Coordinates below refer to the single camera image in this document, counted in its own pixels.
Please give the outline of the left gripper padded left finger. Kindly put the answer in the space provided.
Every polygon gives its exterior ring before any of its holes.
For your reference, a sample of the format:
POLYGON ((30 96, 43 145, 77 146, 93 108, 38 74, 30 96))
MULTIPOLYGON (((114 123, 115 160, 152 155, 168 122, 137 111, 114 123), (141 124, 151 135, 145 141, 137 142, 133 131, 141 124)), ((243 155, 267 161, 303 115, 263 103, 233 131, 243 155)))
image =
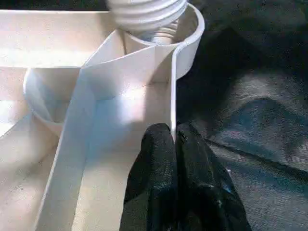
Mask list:
POLYGON ((175 144, 167 124, 153 124, 128 174, 120 230, 176 231, 177 207, 175 144))

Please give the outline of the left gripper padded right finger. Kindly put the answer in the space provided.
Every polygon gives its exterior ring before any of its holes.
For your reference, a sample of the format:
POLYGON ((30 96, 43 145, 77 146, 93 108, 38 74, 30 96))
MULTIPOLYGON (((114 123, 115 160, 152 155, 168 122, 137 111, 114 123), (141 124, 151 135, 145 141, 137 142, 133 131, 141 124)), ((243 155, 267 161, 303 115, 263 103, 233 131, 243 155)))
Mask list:
POLYGON ((251 230, 229 172, 191 124, 178 126, 176 152, 183 228, 251 230))

